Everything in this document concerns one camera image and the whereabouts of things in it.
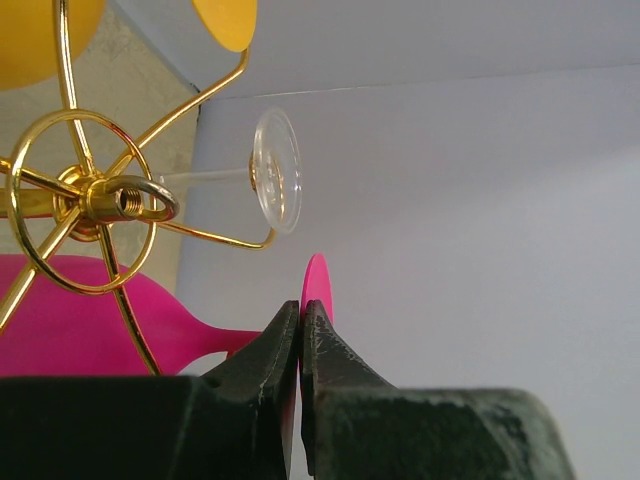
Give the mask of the clear wine glass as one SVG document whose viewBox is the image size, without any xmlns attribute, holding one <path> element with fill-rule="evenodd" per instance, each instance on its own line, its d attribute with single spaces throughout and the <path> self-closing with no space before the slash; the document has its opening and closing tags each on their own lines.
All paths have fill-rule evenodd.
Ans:
<svg viewBox="0 0 640 480">
<path fill-rule="evenodd" d="M 302 168 L 293 127 L 281 109 L 271 108 L 260 116 L 246 167 L 158 176 L 159 183 L 171 190 L 243 180 L 256 194 L 270 228 L 291 233 L 301 210 Z"/>
</svg>

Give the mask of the yellow plastic wine glass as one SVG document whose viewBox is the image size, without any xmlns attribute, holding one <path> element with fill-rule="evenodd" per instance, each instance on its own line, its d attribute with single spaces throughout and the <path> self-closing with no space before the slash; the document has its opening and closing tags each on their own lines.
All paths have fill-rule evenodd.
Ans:
<svg viewBox="0 0 640 480">
<path fill-rule="evenodd" d="M 71 1 L 71 58 L 77 59 L 94 37 L 104 1 Z M 224 49 L 240 53 L 253 39 L 257 22 L 255 1 L 194 1 L 192 6 L 210 35 Z M 1 89 L 23 88 L 57 72 L 51 1 L 1 3 Z"/>
</svg>

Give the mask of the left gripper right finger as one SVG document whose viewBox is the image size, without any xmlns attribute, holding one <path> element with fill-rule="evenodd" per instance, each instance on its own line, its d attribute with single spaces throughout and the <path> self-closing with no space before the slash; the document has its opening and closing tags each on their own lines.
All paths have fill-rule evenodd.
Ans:
<svg viewBox="0 0 640 480">
<path fill-rule="evenodd" d="M 390 384 L 336 333 L 302 317 L 301 435 L 315 479 L 573 479 L 548 408 L 519 389 Z"/>
</svg>

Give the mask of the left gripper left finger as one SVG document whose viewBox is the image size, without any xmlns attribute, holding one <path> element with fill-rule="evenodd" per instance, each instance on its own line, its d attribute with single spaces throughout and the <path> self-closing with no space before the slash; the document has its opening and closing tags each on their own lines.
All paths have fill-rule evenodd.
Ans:
<svg viewBox="0 0 640 480">
<path fill-rule="evenodd" d="M 285 479 L 299 305 L 202 376 L 1 384 L 5 479 Z"/>
</svg>

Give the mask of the pink plastic wine glass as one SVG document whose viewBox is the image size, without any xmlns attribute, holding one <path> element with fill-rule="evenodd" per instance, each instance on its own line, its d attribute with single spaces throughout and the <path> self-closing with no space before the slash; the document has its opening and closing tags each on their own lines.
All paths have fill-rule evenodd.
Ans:
<svg viewBox="0 0 640 480">
<path fill-rule="evenodd" d="M 147 277 L 128 295 L 161 367 L 158 376 L 202 376 L 264 330 L 205 324 Z M 1 336 L 1 384 L 17 377 L 153 376 L 138 357 L 116 301 L 37 280 Z"/>
</svg>

